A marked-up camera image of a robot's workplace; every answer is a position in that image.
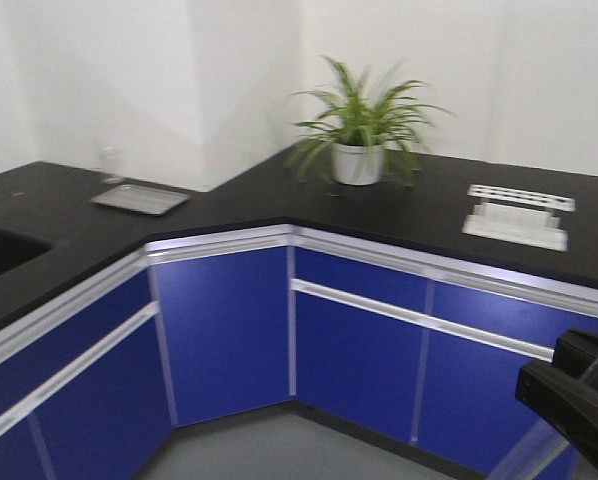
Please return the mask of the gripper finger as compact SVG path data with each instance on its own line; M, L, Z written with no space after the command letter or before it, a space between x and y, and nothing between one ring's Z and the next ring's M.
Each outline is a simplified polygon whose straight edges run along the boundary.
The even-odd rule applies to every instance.
M587 383L546 362L531 361L519 371L515 396L598 470L598 377Z
M553 366L578 380L598 380L598 333L569 329L560 335Z

